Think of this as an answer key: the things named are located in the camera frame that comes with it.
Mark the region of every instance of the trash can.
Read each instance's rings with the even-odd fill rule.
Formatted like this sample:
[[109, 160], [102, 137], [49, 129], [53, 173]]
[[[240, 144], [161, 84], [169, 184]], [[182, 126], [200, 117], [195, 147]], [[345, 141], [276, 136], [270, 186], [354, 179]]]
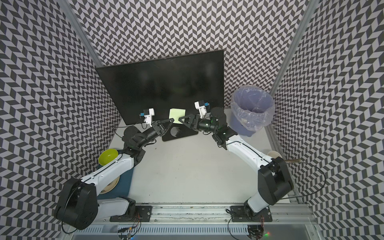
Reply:
[[230, 105], [231, 128], [248, 137], [271, 124], [276, 109], [273, 97], [252, 85], [239, 87], [233, 93]]

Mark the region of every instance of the clear plastic bag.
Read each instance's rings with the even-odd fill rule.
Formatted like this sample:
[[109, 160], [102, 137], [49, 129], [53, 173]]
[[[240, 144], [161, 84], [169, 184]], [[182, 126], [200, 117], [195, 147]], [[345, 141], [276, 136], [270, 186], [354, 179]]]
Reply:
[[271, 124], [275, 114], [273, 97], [259, 87], [244, 85], [232, 96], [232, 113], [247, 130], [257, 132]]

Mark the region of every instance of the wire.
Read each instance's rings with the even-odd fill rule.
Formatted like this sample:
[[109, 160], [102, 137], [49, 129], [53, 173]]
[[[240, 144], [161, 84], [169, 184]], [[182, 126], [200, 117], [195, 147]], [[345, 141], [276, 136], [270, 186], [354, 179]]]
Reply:
[[[130, 127], [130, 126], [134, 126], [134, 125], [136, 125], [136, 124], [138, 124], [138, 122], [137, 123], [134, 123], [134, 124], [132, 124], [132, 125], [128, 125], [128, 126], [124, 126], [124, 127]], [[120, 128], [120, 127], [115, 127], [115, 134], [119, 137], [119, 138], [121, 138], [122, 139], [122, 137], [116, 132], [117, 131], [117, 128]]]
[[140, 221], [140, 214], [138, 213], [137, 214], [139, 216], [139, 223], [140, 223], [140, 226], [139, 226], [139, 229], [131, 236], [131, 238], [133, 238], [134, 235], [136, 235], [136, 233], [139, 232], [140, 228], [141, 228], [141, 221]]
[[121, 138], [122, 139], [122, 137], [117, 133], [117, 132], [115, 132], [115, 134], [119, 137], [119, 138]]
[[[72, 193], [70, 194], [69, 198], [67, 199], [67, 202], [66, 202], [65, 207], [64, 207], [64, 214], [63, 214], [63, 215], [65, 215], [65, 210], [67, 210], [68, 202], [70, 201], [72, 195], [74, 194], [74, 192], [75, 192], [76, 190], [77, 190], [77, 188], [75, 188], [75, 189], [72, 191]], [[63, 220], [61, 220], [61, 230], [62, 230], [65, 234], [71, 234], [71, 233], [74, 233], [74, 232], [77, 230], [77, 228], [76, 228], [75, 230], [73, 230], [72, 232], [66, 232], [66, 231], [64, 230], [64, 227], [63, 227]]]
[[232, 235], [231, 231], [229, 230], [229, 222], [230, 222], [234, 217], [235, 217], [235, 216], [231, 217], [231, 219], [228, 221], [228, 224], [227, 224], [228, 232], [229, 232], [229, 234], [230, 234], [234, 239], [236, 239], [236, 240], [240, 240], [240, 239], [238, 239], [238, 238], [235, 238], [235, 237]]
[[234, 142], [238, 142], [238, 143], [243, 144], [244, 146], [246, 146], [247, 148], [249, 148], [250, 150], [252, 150], [252, 152], [256, 153], [256, 155], [259, 156], [262, 160], [266, 161], [267, 163], [271, 163], [271, 162], [268, 162], [267, 160], [265, 160], [264, 158], [262, 158], [262, 156], [260, 156], [255, 150], [253, 150], [250, 146], [246, 145], [246, 144], [243, 143], [243, 142], [240, 142], [240, 141], [233, 141], [233, 142], [230, 142], [230, 143], [228, 143], [228, 144], [226, 144], [226, 145], [228, 146], [229, 144], [232, 144], [232, 143], [234, 143]]
[[134, 123], [134, 124], [131, 124], [131, 125], [128, 125], [128, 126], [124, 126], [124, 127], [130, 127], [130, 126], [134, 126], [134, 125], [136, 125], [136, 124], [138, 124], [139, 122], [137, 122], [137, 123]]
[[[315, 165], [313, 165], [311, 163], [308, 163], [308, 162], [287, 162], [286, 164], [294, 164], [294, 163], [303, 163], [303, 164], [308, 164], [309, 166], [315, 167], [324, 176], [324, 184], [322, 185], [322, 187], [319, 190], [317, 190], [317, 191], [315, 191], [313, 193], [310, 193], [310, 194], [306, 194], [306, 195], [302, 195], [302, 196], [297, 196], [297, 197], [307, 197], [307, 196], [313, 195], [315, 193], [320, 192], [320, 190], [325, 187], [325, 184], [327, 183], [327, 177], [325, 176], [325, 173], [319, 167], [317, 167], [317, 166], [315, 166]], [[297, 197], [296, 196], [295, 197], [285, 197], [285, 198], [282, 198], [282, 199], [297, 198]]]
[[146, 145], [144, 145], [144, 147], [148, 146], [148, 145], [152, 145], [152, 144], [155, 144], [157, 143], [157, 140], [155, 139], [154, 142], [152, 141], [151, 143], [147, 143]]

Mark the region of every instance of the yellow bowl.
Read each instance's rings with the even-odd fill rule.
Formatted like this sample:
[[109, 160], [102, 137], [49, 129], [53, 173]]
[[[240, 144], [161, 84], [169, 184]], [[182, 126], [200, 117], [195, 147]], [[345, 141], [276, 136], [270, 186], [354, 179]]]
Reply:
[[99, 157], [99, 164], [104, 166], [119, 155], [116, 149], [107, 149]]

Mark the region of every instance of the black and white pattern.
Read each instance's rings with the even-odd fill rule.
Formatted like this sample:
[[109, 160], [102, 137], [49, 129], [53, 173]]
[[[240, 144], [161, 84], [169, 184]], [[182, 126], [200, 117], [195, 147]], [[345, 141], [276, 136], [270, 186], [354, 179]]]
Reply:
[[69, 0], [105, 65], [225, 50], [224, 92], [269, 91], [308, 0]]
[[1, 239], [57, 237], [62, 183], [95, 169], [120, 117], [54, 0], [0, 2], [0, 94]]
[[[384, 1], [322, 1], [276, 93], [285, 154], [320, 167], [304, 200], [327, 239], [384, 239]], [[294, 167], [303, 194], [322, 185]]]

